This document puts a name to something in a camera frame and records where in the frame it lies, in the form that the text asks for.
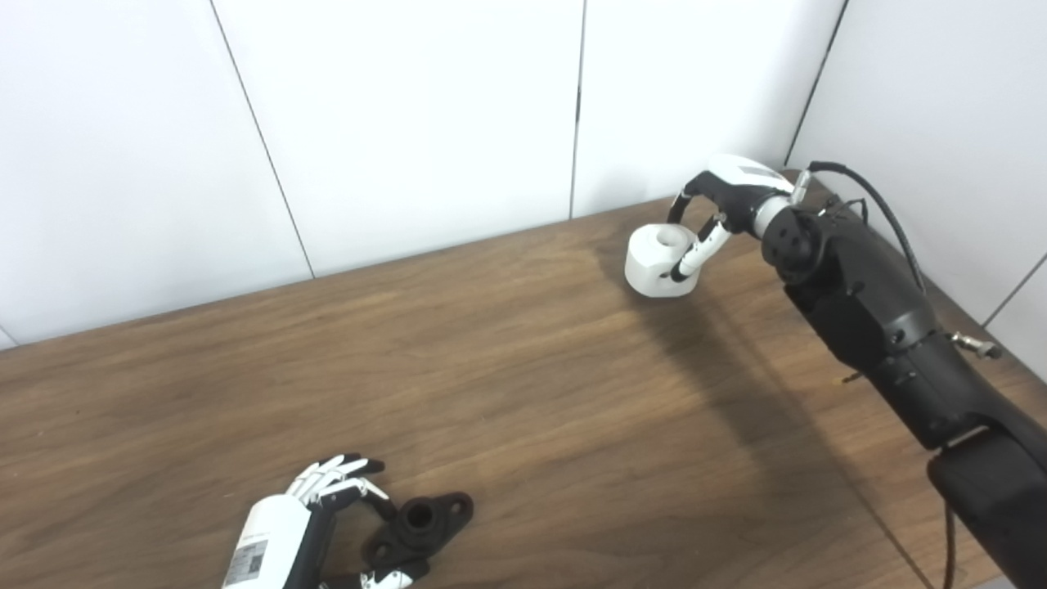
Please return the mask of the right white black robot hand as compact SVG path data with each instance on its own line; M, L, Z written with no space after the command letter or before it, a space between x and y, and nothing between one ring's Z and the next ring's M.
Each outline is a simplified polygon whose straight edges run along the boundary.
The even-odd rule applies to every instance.
M770 206L770 216L790 205L795 186L781 173L743 156L717 154L709 158L707 168L687 182L673 199L668 224L683 223L685 209L696 197L708 199L717 207L697 232L695 242L670 269L674 284L696 277L703 265L726 244L730 236L747 232L755 237L759 218Z

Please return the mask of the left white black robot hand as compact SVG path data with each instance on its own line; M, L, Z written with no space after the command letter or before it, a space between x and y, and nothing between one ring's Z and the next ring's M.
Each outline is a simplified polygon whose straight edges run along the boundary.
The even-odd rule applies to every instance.
M430 573L427 560L322 575L337 514L366 503L385 521L395 503L370 481L384 463L348 452L304 467L285 489L252 506L240 531L224 588L407 588Z

